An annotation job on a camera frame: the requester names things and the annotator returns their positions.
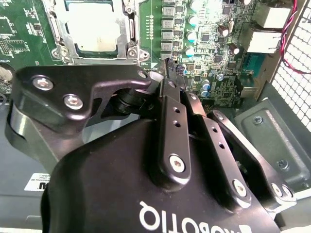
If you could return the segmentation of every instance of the red wire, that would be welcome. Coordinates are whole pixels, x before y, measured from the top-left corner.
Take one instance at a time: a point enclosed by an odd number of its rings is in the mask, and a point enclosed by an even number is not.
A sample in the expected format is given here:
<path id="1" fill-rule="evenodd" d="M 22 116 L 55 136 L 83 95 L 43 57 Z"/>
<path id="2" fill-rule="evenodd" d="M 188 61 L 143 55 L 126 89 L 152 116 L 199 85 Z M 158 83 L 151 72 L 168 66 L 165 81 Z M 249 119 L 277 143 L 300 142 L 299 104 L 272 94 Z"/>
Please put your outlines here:
<path id="1" fill-rule="evenodd" d="M 282 57 L 282 61 L 284 62 L 284 64 L 290 68 L 291 70 L 293 70 L 294 72 L 298 73 L 298 74 L 311 74 L 311 72 L 303 72 L 301 70 L 298 70 L 296 68 L 294 68 L 288 61 L 287 59 L 284 58 L 285 52 L 284 52 L 284 48 L 285 48 L 285 44 L 286 44 L 286 33 L 287 30 L 289 28 L 289 26 L 291 25 L 291 23 L 294 20 L 294 16 L 298 11 L 298 7 L 297 7 L 297 0 L 294 0 L 294 4 L 293 4 L 293 9 L 292 9 L 292 14 L 289 17 L 289 19 L 287 20 L 286 24 L 284 25 L 284 28 L 282 30 L 282 37 L 281 37 L 281 42 L 280 42 L 280 55 Z"/>

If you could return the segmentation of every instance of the green circuit board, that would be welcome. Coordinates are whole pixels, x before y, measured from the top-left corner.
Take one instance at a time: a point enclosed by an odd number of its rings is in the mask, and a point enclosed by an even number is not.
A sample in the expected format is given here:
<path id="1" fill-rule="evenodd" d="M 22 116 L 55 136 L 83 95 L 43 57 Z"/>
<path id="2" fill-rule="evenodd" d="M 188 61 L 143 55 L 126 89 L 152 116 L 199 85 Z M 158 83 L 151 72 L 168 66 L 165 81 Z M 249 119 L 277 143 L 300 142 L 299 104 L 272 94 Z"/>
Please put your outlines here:
<path id="1" fill-rule="evenodd" d="M 233 56 L 229 50 L 230 43 L 238 45 L 238 38 L 243 23 L 251 20 L 256 0 L 245 6 L 239 1 L 231 0 L 227 4 L 223 0 L 203 0 L 202 9 L 197 12 L 200 19 L 197 26 L 188 23 L 194 14 L 188 0 L 172 0 L 174 20 L 172 32 L 172 49 L 165 51 L 169 57 L 186 68 L 185 81 L 188 89 L 200 95 L 201 81 L 210 81 L 209 96 L 201 98 L 206 106 L 236 107 L 241 99 L 236 94 L 234 81 L 236 75 L 246 72 L 256 73 L 261 60 L 253 59 L 242 48 Z M 139 8 L 139 28 L 141 48 L 148 51 L 150 59 L 141 63 L 146 70 L 157 70 L 163 59 L 163 0 L 146 0 Z M 226 38 L 219 35 L 217 27 L 227 26 L 234 21 L 233 32 Z M 186 39 L 188 31 L 197 34 L 195 43 Z M 185 48 L 193 46 L 195 54 L 188 58 Z M 41 0 L 0 0 L 0 66 L 3 64 L 18 70 L 26 66 L 63 65 L 61 60 L 52 56 L 56 48 L 52 31 Z M 224 80 L 218 81 L 217 75 L 223 74 Z M 0 92 L 9 95 L 11 85 L 0 81 Z"/>
<path id="2" fill-rule="evenodd" d="M 239 36 L 244 23 L 250 22 L 254 12 L 256 0 L 251 1 L 249 5 L 243 5 L 240 1 L 232 0 L 229 4 L 223 0 L 203 0 L 203 7 L 200 11 L 194 12 L 190 8 L 190 1 L 175 0 L 169 1 L 149 0 L 141 5 L 141 46 L 151 54 L 149 61 L 142 63 L 145 69 L 156 69 L 159 60 L 166 54 L 172 57 L 178 64 L 186 67 L 185 81 L 188 88 L 196 94 L 200 94 L 202 80 L 209 80 L 209 96 L 204 98 L 203 104 L 209 106 L 237 107 L 240 104 L 240 98 L 236 95 L 234 81 L 237 75 L 247 73 L 251 78 L 254 71 L 250 66 L 243 66 L 245 58 L 252 60 L 253 54 L 246 54 L 242 47 L 240 52 L 233 55 L 229 51 L 229 44 L 239 45 Z M 174 6 L 174 20 L 171 31 L 173 37 L 170 42 L 172 49 L 163 51 L 161 47 L 161 33 L 169 31 L 162 27 L 161 21 L 169 19 L 163 14 L 163 7 Z M 196 14 L 199 23 L 191 26 L 188 19 Z M 228 27 L 230 21 L 233 21 L 234 27 L 232 33 L 223 37 L 217 29 L 220 25 Z M 190 42 L 186 36 L 189 31 L 195 31 L 197 40 Z M 185 54 L 187 46 L 194 48 L 194 56 L 188 58 Z M 259 54 L 257 57 L 264 58 L 265 55 Z M 219 74 L 224 75 L 222 81 L 217 80 Z"/>

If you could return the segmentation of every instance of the capacitor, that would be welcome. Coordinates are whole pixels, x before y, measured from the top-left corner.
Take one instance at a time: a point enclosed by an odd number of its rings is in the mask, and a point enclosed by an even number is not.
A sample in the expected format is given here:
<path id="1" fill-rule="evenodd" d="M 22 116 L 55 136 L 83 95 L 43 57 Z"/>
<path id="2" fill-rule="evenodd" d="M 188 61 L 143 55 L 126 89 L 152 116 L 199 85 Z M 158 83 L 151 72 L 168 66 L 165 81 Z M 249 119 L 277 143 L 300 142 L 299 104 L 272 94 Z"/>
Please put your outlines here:
<path id="1" fill-rule="evenodd" d="M 209 92 L 204 90 L 203 88 L 200 90 L 200 96 L 201 97 L 208 97 L 209 96 Z"/>
<path id="2" fill-rule="evenodd" d="M 226 37 L 227 35 L 228 35 L 228 29 L 225 27 L 225 26 L 223 26 L 223 25 L 221 25 L 221 26 L 219 26 L 218 27 L 218 32 L 220 33 L 220 35 L 222 35 L 223 37 Z"/>
<path id="3" fill-rule="evenodd" d="M 244 5 L 248 5 L 251 3 L 252 0 L 239 0 L 240 3 L 244 4 Z"/>
<path id="4" fill-rule="evenodd" d="M 190 8 L 194 11 L 194 12 L 198 12 L 203 6 L 203 1 L 202 0 L 192 0 L 190 2 Z"/>
<path id="5" fill-rule="evenodd" d="M 190 42 L 196 41 L 196 34 L 195 34 L 195 31 L 194 31 L 194 30 L 190 30 L 190 31 L 187 33 L 187 39 L 188 39 Z"/>
<path id="6" fill-rule="evenodd" d="M 207 80 L 207 79 L 203 80 L 201 85 L 202 85 L 203 90 L 205 90 L 205 91 L 210 90 L 209 80 Z"/>
<path id="7" fill-rule="evenodd" d="M 193 57 L 194 56 L 194 47 L 187 46 L 185 48 L 185 54 L 186 54 L 187 57 Z"/>
<path id="8" fill-rule="evenodd" d="M 234 21 L 233 21 L 233 19 L 230 19 L 230 21 L 228 23 L 228 33 L 232 33 L 233 27 L 234 27 Z"/>
<path id="9" fill-rule="evenodd" d="M 234 55 L 237 55 L 240 52 L 240 49 L 234 43 L 229 45 L 229 49 Z"/>
<path id="10" fill-rule="evenodd" d="M 191 15 L 188 18 L 188 22 L 191 26 L 195 27 L 196 25 L 199 24 L 199 18 L 197 15 Z"/>

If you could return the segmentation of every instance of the metal mesh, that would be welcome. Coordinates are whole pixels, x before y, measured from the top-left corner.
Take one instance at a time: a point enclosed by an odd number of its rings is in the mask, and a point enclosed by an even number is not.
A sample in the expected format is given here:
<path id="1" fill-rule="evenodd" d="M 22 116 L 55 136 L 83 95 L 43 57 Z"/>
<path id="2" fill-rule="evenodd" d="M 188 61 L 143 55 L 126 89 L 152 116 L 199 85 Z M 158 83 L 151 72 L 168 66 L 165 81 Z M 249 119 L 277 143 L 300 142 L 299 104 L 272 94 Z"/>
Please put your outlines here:
<path id="1" fill-rule="evenodd" d="M 284 57 L 295 68 L 311 71 L 311 1 L 298 22 Z M 297 74 L 281 63 L 272 85 L 311 132 L 311 75 Z"/>

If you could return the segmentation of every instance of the silver screw head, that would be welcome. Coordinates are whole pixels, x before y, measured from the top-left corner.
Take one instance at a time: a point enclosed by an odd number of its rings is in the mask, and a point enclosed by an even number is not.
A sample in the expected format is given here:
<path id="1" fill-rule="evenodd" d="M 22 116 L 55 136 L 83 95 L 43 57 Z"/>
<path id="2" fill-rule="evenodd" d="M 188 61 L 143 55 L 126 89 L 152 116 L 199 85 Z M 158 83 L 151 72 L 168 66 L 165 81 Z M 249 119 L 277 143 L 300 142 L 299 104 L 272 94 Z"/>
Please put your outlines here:
<path id="1" fill-rule="evenodd" d="M 271 186 L 278 197 L 283 196 L 282 191 L 279 189 L 279 187 L 275 183 L 272 183 Z"/>
<path id="2" fill-rule="evenodd" d="M 73 110 L 78 110 L 83 107 L 82 100 L 76 95 L 67 95 L 64 97 L 65 105 Z"/>
<path id="3" fill-rule="evenodd" d="M 68 49 L 67 48 L 64 48 L 64 47 L 61 47 L 60 49 L 60 54 L 64 57 L 66 57 L 68 55 Z"/>
<path id="4" fill-rule="evenodd" d="M 128 52 L 128 55 L 129 55 L 130 57 L 135 57 L 135 56 L 136 56 L 136 52 L 135 52 L 134 50 L 130 50 L 130 51 Z"/>
<path id="5" fill-rule="evenodd" d="M 172 81 L 169 81 L 169 85 L 170 85 L 171 87 L 173 87 L 173 88 L 176 87 L 176 85 L 175 85 Z"/>
<path id="6" fill-rule="evenodd" d="M 255 116 L 253 119 L 253 123 L 254 125 L 260 125 L 263 123 L 263 119 L 261 116 Z"/>
<path id="7" fill-rule="evenodd" d="M 54 87 L 53 83 L 49 79 L 42 76 L 34 78 L 33 85 L 42 91 L 49 91 Z"/>
<path id="8" fill-rule="evenodd" d="M 277 161 L 276 163 L 277 163 L 278 168 L 280 170 L 286 170 L 289 167 L 288 162 L 285 159 L 281 159 L 281 160 Z"/>
<path id="9" fill-rule="evenodd" d="M 198 99 L 193 93 L 190 93 L 190 96 L 191 96 L 191 98 L 194 99 L 194 100 L 197 100 L 197 99 Z"/>
<path id="10" fill-rule="evenodd" d="M 287 194 L 287 196 L 289 196 L 291 198 L 293 197 L 292 192 L 290 191 L 290 189 L 287 186 L 282 185 L 282 188 L 283 188 L 284 192 Z"/>
<path id="11" fill-rule="evenodd" d="M 170 156 L 170 164 L 175 172 L 181 173 L 185 170 L 185 163 L 177 155 Z"/>
<path id="12" fill-rule="evenodd" d="M 218 81 L 222 81 L 222 80 L 224 80 L 224 75 L 223 74 L 219 74 L 219 75 L 216 76 L 216 79 Z"/>
<path id="13" fill-rule="evenodd" d="M 241 181 L 234 179 L 233 180 L 234 189 L 241 197 L 246 197 L 247 192 L 245 186 L 241 183 Z"/>
<path id="14" fill-rule="evenodd" d="M 216 113 L 216 116 L 218 117 L 219 120 L 224 120 L 224 117 L 220 115 L 219 113 Z"/>
<path id="15" fill-rule="evenodd" d="M 138 71 L 138 75 L 139 75 L 140 77 L 142 77 L 142 78 L 147 78 L 147 75 L 144 74 L 144 72 L 142 72 L 142 71 Z"/>

